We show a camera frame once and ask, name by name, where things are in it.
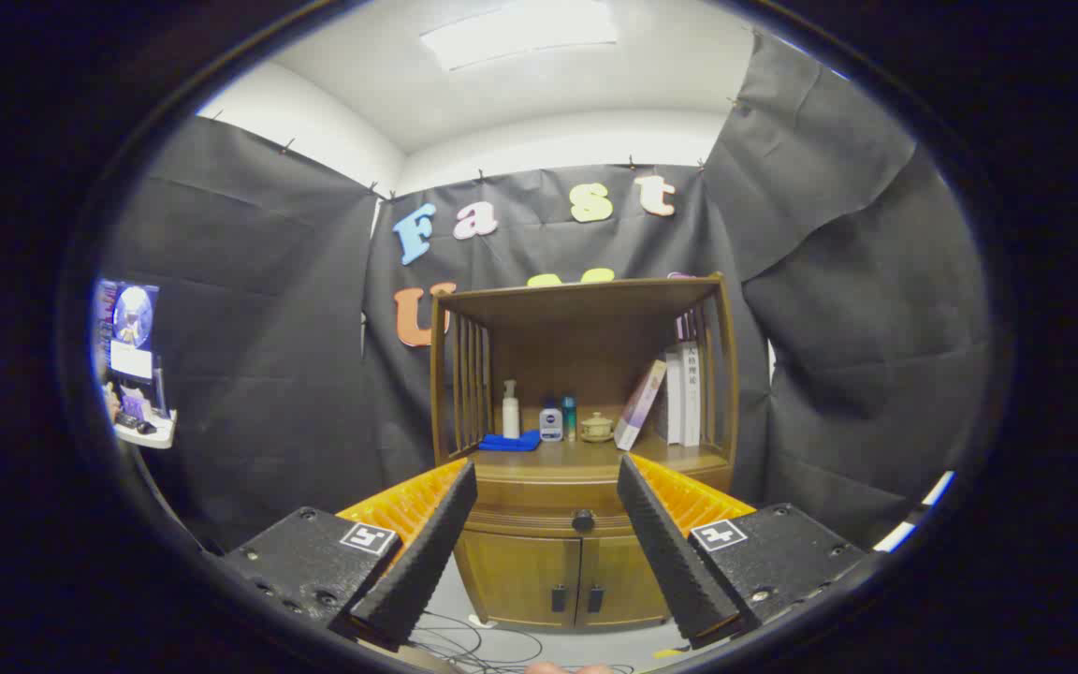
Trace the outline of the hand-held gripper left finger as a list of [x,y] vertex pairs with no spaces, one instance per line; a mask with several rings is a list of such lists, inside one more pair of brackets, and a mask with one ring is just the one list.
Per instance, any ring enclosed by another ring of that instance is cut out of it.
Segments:
[[300,507],[221,563],[281,611],[393,652],[436,593],[476,495],[474,464],[460,458],[338,513]]

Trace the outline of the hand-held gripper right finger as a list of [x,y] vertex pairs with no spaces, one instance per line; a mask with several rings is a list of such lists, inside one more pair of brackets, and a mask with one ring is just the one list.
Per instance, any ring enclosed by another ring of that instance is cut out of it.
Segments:
[[756,508],[637,455],[620,458],[617,494],[693,649],[803,610],[866,556],[792,504]]

